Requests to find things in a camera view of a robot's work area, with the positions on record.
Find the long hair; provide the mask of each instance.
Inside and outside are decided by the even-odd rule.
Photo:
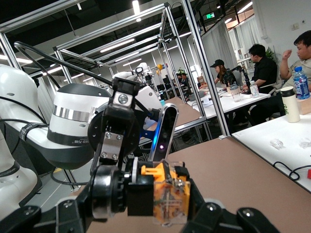
[[[224,84],[224,74],[226,72],[225,66],[219,65],[219,81],[221,84]]]

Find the black hair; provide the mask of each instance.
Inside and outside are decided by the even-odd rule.
[[[309,47],[311,45],[311,30],[302,33],[295,41],[294,45],[304,44]]]
[[[254,44],[248,52],[253,56],[257,55],[259,57],[264,57],[266,55],[266,48],[263,45]]]

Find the blue object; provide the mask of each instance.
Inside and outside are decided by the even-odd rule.
[[[310,91],[308,87],[308,79],[302,71],[302,67],[295,67],[294,84],[296,88],[297,98],[305,100],[310,98]]]

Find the black pants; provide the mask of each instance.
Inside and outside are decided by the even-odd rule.
[[[280,113],[281,116],[285,115],[282,95],[280,93],[256,105],[251,110],[251,118],[258,125],[266,122],[266,118],[269,118],[273,113]]]

